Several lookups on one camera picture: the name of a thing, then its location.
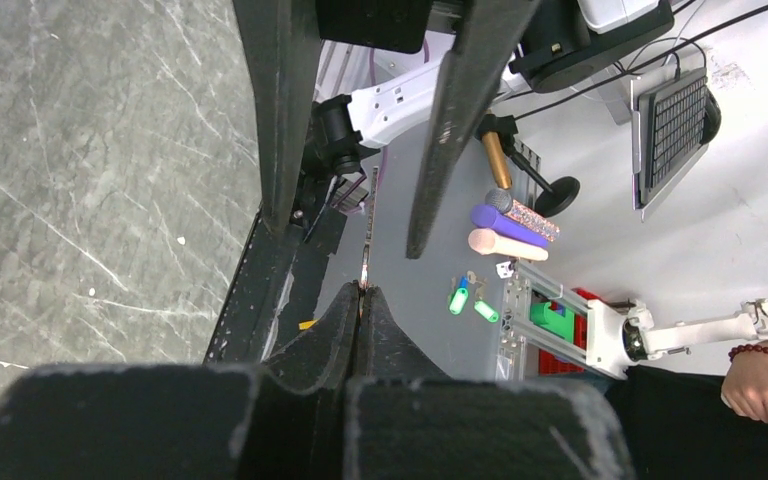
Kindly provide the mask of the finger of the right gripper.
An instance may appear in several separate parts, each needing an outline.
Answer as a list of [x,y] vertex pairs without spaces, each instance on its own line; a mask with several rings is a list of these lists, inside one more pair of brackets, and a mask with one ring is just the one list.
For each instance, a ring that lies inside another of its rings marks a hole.
[[407,230],[405,257],[423,255],[442,200],[467,141],[498,91],[537,1],[468,1],[444,55]]
[[233,3],[253,89],[261,219],[272,234],[287,227],[303,159],[321,52],[316,3]]

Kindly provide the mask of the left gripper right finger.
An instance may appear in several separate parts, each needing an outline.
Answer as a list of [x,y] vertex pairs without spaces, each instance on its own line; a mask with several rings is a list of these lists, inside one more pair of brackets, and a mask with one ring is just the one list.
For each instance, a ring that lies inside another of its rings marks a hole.
[[356,303],[345,390],[349,479],[632,479],[604,397],[580,380],[446,377],[395,323],[382,291]]

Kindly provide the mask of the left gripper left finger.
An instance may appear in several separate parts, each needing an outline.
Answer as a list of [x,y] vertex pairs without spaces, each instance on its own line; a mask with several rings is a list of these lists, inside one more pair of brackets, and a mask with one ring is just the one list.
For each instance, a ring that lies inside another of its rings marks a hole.
[[52,364],[0,396],[0,479],[354,479],[346,386],[360,306],[263,363]]

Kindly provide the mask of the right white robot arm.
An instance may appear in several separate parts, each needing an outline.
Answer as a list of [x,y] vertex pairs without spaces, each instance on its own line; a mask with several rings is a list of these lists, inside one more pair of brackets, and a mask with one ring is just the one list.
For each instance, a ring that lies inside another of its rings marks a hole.
[[[315,93],[321,35],[313,1],[233,4],[256,111],[261,219],[281,236],[289,223]],[[351,95],[361,145],[378,149],[428,122],[411,209],[406,256],[428,245],[454,168],[501,84],[535,1],[469,1],[443,57]]]

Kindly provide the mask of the operator hand with bracelet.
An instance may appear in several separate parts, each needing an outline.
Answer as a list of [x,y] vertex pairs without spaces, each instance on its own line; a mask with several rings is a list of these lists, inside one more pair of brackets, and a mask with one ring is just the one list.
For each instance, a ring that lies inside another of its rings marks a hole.
[[736,414],[768,424],[768,341],[738,348],[721,397]]

